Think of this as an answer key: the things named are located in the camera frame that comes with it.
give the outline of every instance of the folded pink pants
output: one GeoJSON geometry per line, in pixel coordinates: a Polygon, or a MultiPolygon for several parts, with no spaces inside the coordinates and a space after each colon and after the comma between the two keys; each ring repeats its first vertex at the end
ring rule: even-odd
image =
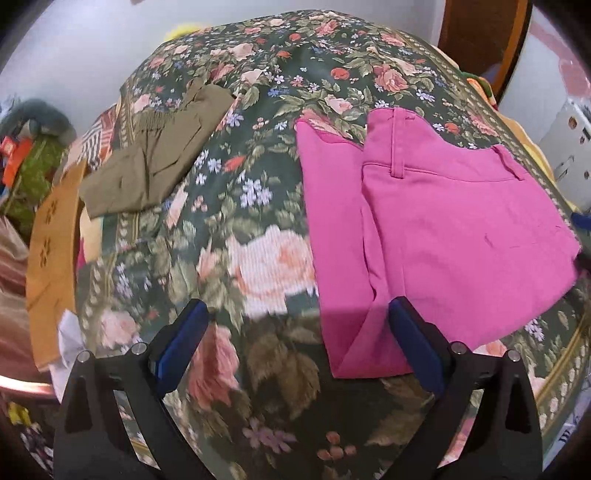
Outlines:
{"type": "Polygon", "coordinates": [[[474,349],[576,281],[577,239],[502,145],[456,147],[395,108],[369,114],[363,148],[303,120],[297,146],[335,377],[411,372],[386,319],[396,296],[474,349]]]}

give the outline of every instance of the wooden door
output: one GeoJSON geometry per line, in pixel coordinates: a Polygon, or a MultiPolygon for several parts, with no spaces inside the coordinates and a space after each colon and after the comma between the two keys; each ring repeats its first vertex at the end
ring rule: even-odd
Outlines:
{"type": "Polygon", "coordinates": [[[484,76],[500,100],[530,22],[529,0],[447,0],[439,48],[484,76]]]}

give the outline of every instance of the green floral sheet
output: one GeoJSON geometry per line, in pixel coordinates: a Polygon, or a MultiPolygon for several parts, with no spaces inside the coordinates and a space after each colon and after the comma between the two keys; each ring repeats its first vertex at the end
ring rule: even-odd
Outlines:
{"type": "MultiPolygon", "coordinates": [[[[113,148],[134,115],[179,106],[201,77],[236,102],[161,206],[104,218],[103,255],[79,272],[85,341],[98,355],[150,341],[191,297],[216,312],[171,415],[218,479],[379,478],[431,405],[412,375],[335,380],[319,325],[294,121],[362,144],[367,113],[418,112],[458,147],[506,145],[569,224],[562,199],[493,110],[429,45],[330,11],[208,28],[161,45],[121,89],[113,148]]],[[[572,409],[589,357],[581,278],[550,311],[479,351],[524,358],[547,448],[572,409]]],[[[466,422],[445,461],[461,451],[466,422]]],[[[125,399],[138,455],[153,463],[125,399]]]]}

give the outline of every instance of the olive green pants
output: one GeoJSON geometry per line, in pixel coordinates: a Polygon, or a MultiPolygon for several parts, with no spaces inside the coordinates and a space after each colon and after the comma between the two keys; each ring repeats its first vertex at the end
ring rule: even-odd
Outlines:
{"type": "Polygon", "coordinates": [[[191,169],[233,101],[228,90],[195,79],[178,110],[141,113],[134,143],[113,152],[80,184],[90,218],[162,203],[191,169]]]}

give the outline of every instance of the metal screw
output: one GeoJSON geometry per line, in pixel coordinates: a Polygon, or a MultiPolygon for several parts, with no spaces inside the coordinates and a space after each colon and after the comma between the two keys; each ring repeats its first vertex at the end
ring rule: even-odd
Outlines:
{"type": "Polygon", "coordinates": [[[84,362],[87,362],[90,359],[90,352],[88,350],[83,350],[82,352],[80,352],[78,354],[78,356],[76,357],[76,359],[83,364],[84,362]]]}
{"type": "Polygon", "coordinates": [[[453,342],[452,343],[452,352],[457,353],[458,355],[463,355],[468,351],[468,347],[461,342],[453,342]]]}
{"type": "Polygon", "coordinates": [[[518,362],[519,360],[521,360],[521,355],[519,354],[519,352],[515,350],[509,350],[507,356],[509,357],[509,360],[511,360],[512,362],[518,362]]]}
{"type": "Polygon", "coordinates": [[[136,343],[133,347],[131,347],[131,353],[134,355],[141,355],[148,349],[148,345],[144,342],[136,343]]]}

